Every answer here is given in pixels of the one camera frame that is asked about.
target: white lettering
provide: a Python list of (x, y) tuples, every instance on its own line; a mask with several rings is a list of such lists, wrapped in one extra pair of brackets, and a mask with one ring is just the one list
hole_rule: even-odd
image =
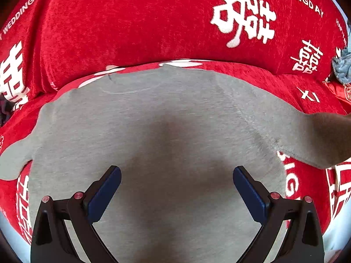
[(33, 4), (34, 0), (28, 0), (28, 5)]
[[(228, 48), (234, 48), (240, 45), (240, 37), (244, 31), (247, 32), (248, 38), (252, 39), (257, 37), (257, 39), (263, 38), (263, 43), (266, 44), (268, 39), (274, 38), (275, 31), (270, 29), (270, 21), (275, 21), (277, 16), (274, 11), (270, 10), (269, 4), (260, 0), (260, 9), (258, 9), (258, 0), (224, 0), (225, 4), (221, 4), (213, 7), (213, 18), (210, 21), (218, 29), (224, 33), (230, 33), (234, 29), (234, 23), (238, 24), (236, 28), (236, 33), (233, 39), (227, 43)], [(236, 12), (234, 9), (234, 3), (239, 2), (240, 12)], [(246, 16), (245, 9), (252, 12), (253, 15)], [(221, 19), (221, 13), (226, 12), (227, 19)], [(263, 19), (259, 20), (257, 15), (260, 13), (261, 17), (265, 16), (266, 23), (263, 23)]]
[(345, 34), (344, 34), (343, 28), (341, 27), (340, 22), (339, 22), (338, 19), (336, 19), (336, 25), (338, 26), (339, 30), (341, 31), (341, 33), (343, 35), (343, 41), (344, 41), (345, 46), (347, 46), (346, 39), (345, 39)]
[(323, 55), (323, 52), (320, 51), (320, 47), (317, 48), (313, 46), (311, 44), (311, 40), (308, 42), (302, 40), (302, 43), (306, 46), (300, 49), (299, 59), (290, 56), (292, 60), (297, 61), (292, 70), (303, 71), (303, 73), (311, 74), (313, 71), (317, 70), (317, 66), (319, 60), (321, 59), (321, 55)]
[(315, 100), (317, 101), (317, 103), (320, 103), (320, 101), (319, 101), (317, 95), (315, 94), (315, 92), (312, 92), (312, 95), (315, 96)]
[(299, 179), (294, 173), (290, 173), (287, 176), (287, 183), (285, 185), (285, 193), (288, 197), (291, 197), (299, 189)]
[(302, 93), (302, 97), (301, 97), (301, 99), (306, 99), (306, 97), (310, 100), (310, 101), (312, 101), (312, 102), (314, 102), (315, 100), (313, 100), (309, 95), (308, 95), (308, 93), (309, 93), (309, 91), (308, 90), (305, 90), (305, 92), (303, 92), (300, 88), (298, 88), (299, 90), (300, 90), (300, 92)]
[(291, 168), (295, 168), (295, 163), (289, 163), (284, 165), (285, 170), (289, 170)]
[(11, 18), (10, 22), (6, 25), (6, 27), (3, 29), (4, 34), (8, 32), (8, 30), (12, 27), (12, 25), (21, 17), (22, 14), (24, 14), (25, 10), (28, 9), (28, 6), (33, 4), (34, 0), (28, 0), (20, 9), (19, 11), (15, 14), (14, 17)]
[(282, 162), (285, 161), (285, 159), (290, 158), (290, 156), (288, 156), (284, 153), (281, 153), (280, 151), (277, 151), (277, 156), (280, 159), (280, 161), (282, 161)]
[(29, 177), (27, 175), (25, 176), (23, 183), (21, 181), (21, 176), (17, 180), (16, 211), (22, 235), (24, 235), (27, 242), (31, 244), (33, 230), (29, 217), (28, 181)]
[(28, 8), (27, 2), (22, 6), (22, 13), (24, 13), (24, 10)]
[(8, 58), (0, 64), (0, 93), (10, 102), (16, 103), (13, 110), (28, 102), (29, 88), (23, 83), (22, 42), (15, 44), (8, 55)]
[(305, 5), (308, 6), (308, 0), (302, 0), (304, 2)]
[(2, 149), (2, 145), (4, 144), (4, 136), (0, 135), (0, 151)]
[(318, 6), (317, 6), (317, 5), (315, 5), (315, 12), (318, 12), (318, 13), (319, 13), (319, 15), (321, 14), (321, 12), (319, 11), (319, 8), (318, 8)]

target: gray cloth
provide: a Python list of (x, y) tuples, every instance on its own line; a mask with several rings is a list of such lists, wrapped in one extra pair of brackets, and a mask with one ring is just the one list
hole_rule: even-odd
[[(276, 150), (310, 163), (336, 160), (319, 143), (319, 117), (211, 71), (164, 66), (115, 74), (43, 106), (33, 132), (0, 156), (0, 174), (17, 177), (18, 165), (33, 159), (34, 222), (44, 195), (69, 198), (117, 165), (121, 186), (94, 227), (119, 262), (235, 262), (260, 225), (232, 183), (233, 169), (243, 165), (284, 194)], [(269, 262), (283, 235), (284, 226)]]
[(333, 57), (331, 64), (334, 75), (341, 84), (351, 83), (351, 53), (347, 48), (341, 51), (341, 57)]
[[(173, 81), (173, 79), (170, 81), (164, 80), (166, 77), (164, 77), (165, 74), (161, 73), (162, 70), (165, 69), (153, 70), (152, 73), (149, 72), (146, 75), (130, 73), (128, 77), (112, 75), (95, 81), (89, 88), (93, 86), (95, 89), (95, 86), (103, 86), (99, 85), (100, 83), (106, 83), (109, 86), (112, 86), (110, 83), (117, 83), (118, 86), (125, 86), (124, 83), (120, 84), (119, 82), (122, 79), (125, 82), (125, 78), (128, 78), (130, 86), (141, 84), (139, 86), (143, 88), (142, 91), (151, 90), (153, 94), (161, 94), (162, 92), (156, 90), (157, 87), (164, 83), (168, 85), (169, 82)], [(167, 70), (174, 71), (176, 69), (170, 67)], [(186, 76), (193, 76), (188, 72), (189, 70), (184, 70), (186, 70), (186, 73), (184, 73)], [(193, 74), (197, 73), (203, 77), (212, 74), (211, 88), (213, 86), (221, 88), (223, 95), (231, 100), (231, 105), (236, 108), (237, 113), (240, 113), (240, 117), (252, 126), (257, 135), (261, 135), (272, 149), (283, 151), (299, 161), (320, 169), (330, 168), (350, 158), (351, 146), (348, 138), (344, 137), (345, 135), (351, 135), (351, 119), (349, 116), (331, 113), (304, 114), (278, 97), (245, 81), (221, 73), (209, 73), (208, 71), (204, 73), (202, 70), (192, 71), (194, 71)], [(148, 77), (158, 76), (157, 74), (160, 74), (160, 80)], [(138, 78), (146, 79), (150, 83), (149, 87), (144, 88), (144, 82), (140, 83)], [(10, 181), (18, 178), (22, 167), (33, 159), (37, 151), (41, 149), (42, 143), (50, 136), (51, 131), (47, 128), (48, 124), (55, 124), (58, 111), (67, 111), (67, 106), (73, 106), (72, 104), (75, 103), (75, 107), (81, 108), (82, 105), (75, 102), (75, 96), (85, 94), (85, 90), (87, 89), (83, 87), (79, 90), (67, 92), (60, 97), (60, 100), (43, 106), (32, 133), (25, 139), (9, 146), (0, 155), (0, 179)], [(109, 100), (107, 98), (101, 100), (101, 102), (98, 103), (93, 100), (87, 104), (87, 107), (105, 106)], [(99, 111), (94, 110), (90, 111), (90, 115), (80, 111), (79, 113), (89, 117), (92, 124), (100, 114)], [(69, 126), (70, 118), (67, 118), (66, 121), (68, 122), (67, 126)]]

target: red fabric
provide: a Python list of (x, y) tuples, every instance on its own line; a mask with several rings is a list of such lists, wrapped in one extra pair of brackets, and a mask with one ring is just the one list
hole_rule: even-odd
[[(170, 65), (179, 65), (180, 63), (167, 62)], [(156, 69), (160, 65), (163, 64), (152, 63), (130, 68), (116, 68), (75, 80), (59, 90), (56, 96), (53, 94), (44, 95), (23, 105), (22, 109), (17, 111), (14, 117), (6, 124), (8, 128), (11, 127), (13, 129), (5, 130), (0, 128), (0, 135), (2, 133), (12, 134), (12, 138), (9, 137), (10, 140), (6, 141), (6, 147), (15, 142), (16, 137), (22, 139), (34, 128), (38, 112), (46, 102), (54, 101), (65, 92), (87, 85), (89, 82), (93, 82), (106, 74), (115, 74), (111, 73), (111, 71), (116, 71), (116, 73), (131, 73), (140, 70)], [(214, 70), (240, 78), (271, 92), (305, 113), (311, 114), (318, 111), (325, 111), (345, 115), (342, 105), (333, 93), (322, 83), (315, 82), (313, 78), (288, 74), (274, 76), (267, 70), (239, 63), (186, 60), (183, 62), (183, 66), (186, 66), (188, 69)], [(305, 95), (309, 96), (310, 99), (308, 97), (302, 98), (304, 93), (299, 89), (304, 93), (308, 90), (308, 94)], [(283, 161), (287, 172), (287, 198), (298, 199), (306, 195), (311, 196), (316, 205), (322, 232), (325, 232), (331, 220), (337, 216), (343, 204), (350, 197), (351, 162), (340, 164), (340, 175), (338, 176), (334, 170), (319, 170), (291, 157), (284, 156), (282, 153), (279, 153), (278, 157)], [(25, 166), (18, 181), (2, 181), (4, 184), (0, 193), (0, 206), (6, 213), (12, 226), (30, 243), (32, 230), (28, 226), (29, 219), (26, 214), (28, 195), (25, 192), (28, 184), (26, 178), (28, 176), (30, 176), (30, 163)]]
[[(239, 2), (229, 1), (228, 11), (222, 8), (216, 20), (214, 12), (226, 4), (224, 0), (20, 0), (0, 31), (0, 92), (17, 103), (13, 117), (0, 128), (0, 153), (31, 132), (40, 108), (56, 92), (57, 98), (82, 82), (99, 77), (102, 73), (90, 74), (112, 64), (136, 66), (121, 73), (159, 66), (138, 64), (189, 57), (250, 64), (257, 67), (200, 62), (201, 66), (192, 68), (235, 76), (306, 113), (345, 114), (335, 96), (316, 82), (330, 74), (331, 58), (347, 44), (346, 25), (334, 3), (331, 0), (256, 2), (257, 12), (255, 6), (250, 10), (245, 3), (241, 4), (245, 6), (241, 11)], [(266, 13), (270, 19), (264, 14), (268, 5), (270, 12)], [(245, 20), (250, 17), (252, 22), (246, 25), (247, 31), (242, 29), (240, 44), (228, 47), (227, 43), (239, 30), (238, 21), (243, 18), (236, 16), (235, 21), (225, 25), (219, 23), (219, 18), (227, 20), (233, 9), (245, 14)], [(263, 27), (269, 24), (269, 29), (275, 31), (274, 35), (269, 33), (272, 36), (267, 40), (264, 36), (259, 38), (260, 19)], [(250, 32), (249, 26), (255, 21), (258, 28)], [(300, 63), (293, 60), (299, 59), (299, 55), (303, 57)], [(311, 61), (315, 63), (310, 74), (299, 71), (302, 67), (307, 70), (308, 64), (304, 62)], [(321, 170), (295, 163), (300, 185), (294, 196), (307, 193), (314, 198), (325, 230), (335, 215), (334, 210), (340, 206), (333, 203), (332, 211), (324, 215), (330, 202), (326, 192), (329, 178)], [(28, 242), (31, 229), (23, 211), (27, 206), (29, 170), (30, 163), (17, 181), (1, 181), (0, 190), (3, 213)], [(335, 191), (333, 197), (337, 198), (338, 193), (342, 198), (340, 191)]]
[(343, 85), (333, 75), (323, 84), (340, 100), (346, 113), (351, 113), (351, 84)]
[[(4, 73), (0, 91), (31, 100), (107, 65), (188, 57), (250, 64), (275, 75), (308, 75), (299, 70), (314, 60), (312, 78), (329, 75), (331, 58), (347, 44), (345, 22), (331, 0), (246, 1), (227, 0), (225, 8), (224, 0), (20, 0), (0, 32), (0, 71), (9, 73), (5, 65), (20, 47), (23, 61), (10, 67), (11, 81)], [(230, 20), (234, 10), (238, 14)], [(229, 21), (220, 24), (219, 18)], [(241, 29), (239, 45), (227, 47), (244, 19), (251, 23)], [(256, 31), (250, 31), (255, 22)], [(268, 26), (274, 33), (265, 40), (260, 35)], [(303, 41), (311, 42), (304, 53)], [(292, 58), (300, 59), (300, 53), (308, 58), (299, 64)], [(21, 74), (15, 73), (17, 65)]]

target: white chinese character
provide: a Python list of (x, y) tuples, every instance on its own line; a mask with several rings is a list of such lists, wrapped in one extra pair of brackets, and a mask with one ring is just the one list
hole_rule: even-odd
[(24, 183), (21, 182), (21, 175), (17, 180), (17, 193), (16, 193), (16, 208), (18, 224), (21, 228), (23, 236), (29, 244), (32, 242), (32, 225), (29, 217), (29, 201), (28, 201), (28, 175), (25, 176)]
[(163, 66), (164, 64), (167, 65), (172, 65), (175, 67), (192, 67), (192, 66), (200, 66), (203, 65), (203, 63), (200, 62), (194, 62), (194, 61), (207, 61), (207, 60), (202, 60), (202, 59), (179, 59), (179, 60), (172, 60), (164, 63), (160, 63), (159, 66)]
[(315, 100), (317, 101), (317, 103), (320, 103), (319, 101), (319, 98), (317, 97), (317, 94), (315, 92), (312, 92), (312, 95), (315, 97), (315, 100), (313, 98), (311, 98), (308, 94), (309, 94), (309, 91), (308, 90), (305, 90), (305, 92), (303, 92), (299, 87), (296, 87), (297, 89), (300, 90), (300, 92), (302, 93), (302, 97), (301, 99), (304, 99), (306, 100), (306, 97), (311, 101), (311, 102), (314, 102)]
[(319, 50), (319, 47), (316, 48), (311, 44), (311, 40), (308, 42), (302, 40), (302, 43), (306, 46), (300, 49), (300, 59), (290, 56), (292, 60), (297, 61), (292, 70), (298, 70), (302, 71), (303, 73), (311, 74), (313, 71), (317, 71), (318, 61), (321, 59), (321, 55), (323, 55), (323, 53)]
[(335, 179), (335, 191), (337, 195), (337, 200), (335, 201), (335, 206), (332, 214), (332, 219), (334, 219), (338, 212), (340, 212), (341, 207), (345, 204), (351, 195), (351, 182), (347, 180), (347, 177), (342, 179), (342, 173), (349, 172), (351, 170), (350, 164), (339, 164), (334, 166), (334, 171), (336, 174)]
[(4, 136), (3, 135), (0, 135), (0, 152), (1, 152), (1, 149), (2, 149), (2, 145), (4, 144)]
[(18, 55), (21, 49), (20, 41), (18, 45), (11, 48), (8, 58), (0, 64), (0, 93), (8, 101), (16, 103), (14, 109), (28, 102), (29, 88), (23, 84), (22, 67), (18, 70), (23, 60), (22, 53)]
[[(265, 2), (265, 7), (263, 6), (264, 1), (259, 0), (260, 10), (258, 10), (258, 0), (224, 0), (226, 4), (213, 7), (213, 18), (211, 24), (218, 26), (218, 29), (224, 33), (228, 34), (233, 31), (234, 22), (238, 24), (238, 29), (234, 38), (227, 43), (227, 47), (234, 48), (240, 44), (240, 36), (243, 29), (247, 32), (248, 38), (252, 39), (257, 37), (261, 39), (263, 37), (263, 43), (266, 44), (268, 39), (273, 39), (274, 30), (269, 28), (269, 21), (276, 20), (275, 12), (270, 11), (269, 4)], [(233, 8), (233, 4), (239, 2), (240, 12), (236, 12)], [(246, 8), (252, 11), (253, 15), (245, 18)], [(226, 21), (220, 18), (221, 12), (225, 11), (227, 14)], [(258, 20), (258, 17), (255, 15), (260, 14), (261, 17), (266, 17), (266, 25), (264, 27), (263, 19)]]

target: black plastic bracket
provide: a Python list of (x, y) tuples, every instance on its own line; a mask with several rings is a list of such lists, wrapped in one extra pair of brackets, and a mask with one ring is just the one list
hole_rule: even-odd
[[(96, 233), (100, 220), (122, 180), (121, 170), (111, 166), (86, 192), (70, 199), (45, 196), (33, 229), (31, 263), (83, 263), (72, 244), (65, 220), (70, 220), (91, 263), (118, 263)], [(233, 182), (253, 219), (262, 227), (237, 263), (263, 263), (275, 242), (281, 224), (290, 225), (274, 263), (323, 263), (322, 232), (310, 197), (284, 199), (268, 192), (243, 166), (233, 171)]]
[(281, 224), (290, 220), (274, 263), (323, 263), (322, 231), (312, 199), (285, 199), (269, 193), (243, 166), (233, 172), (233, 182), (253, 219), (262, 224), (250, 246), (237, 263), (263, 263), (275, 242)]

